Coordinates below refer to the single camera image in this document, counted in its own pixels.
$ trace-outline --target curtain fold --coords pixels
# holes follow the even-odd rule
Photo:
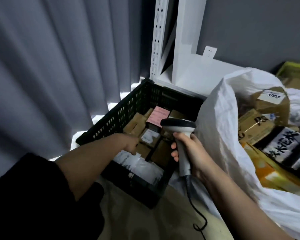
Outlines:
[[[139,82],[141,23],[154,18],[143,2],[0,0],[0,175],[25,152],[67,152]]]

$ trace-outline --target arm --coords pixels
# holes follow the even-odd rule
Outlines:
[[[186,145],[193,174],[207,188],[234,239],[292,240],[213,161],[194,134],[191,139],[183,133],[173,135]],[[171,155],[179,160],[177,151]]]
[[[139,140],[125,134],[82,145],[56,160],[77,200],[90,188],[110,161],[121,151],[133,153]]]

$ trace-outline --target electrical socket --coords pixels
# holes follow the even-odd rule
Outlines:
[[[205,58],[213,59],[216,52],[217,52],[217,48],[213,48],[211,46],[206,46],[202,56]]]

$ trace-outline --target pink label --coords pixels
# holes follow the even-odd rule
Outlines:
[[[169,114],[169,110],[156,106],[153,112],[151,113],[150,117],[148,118],[147,122],[150,122],[162,128],[160,122],[161,120],[168,118]]]

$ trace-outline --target black sleeve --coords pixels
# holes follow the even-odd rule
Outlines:
[[[29,228],[73,236],[83,228],[88,233],[85,228],[94,225],[91,233],[96,237],[104,225],[99,207],[103,194],[102,186],[95,183],[76,202],[60,168],[28,153],[0,177],[0,227],[18,228],[23,236]]]

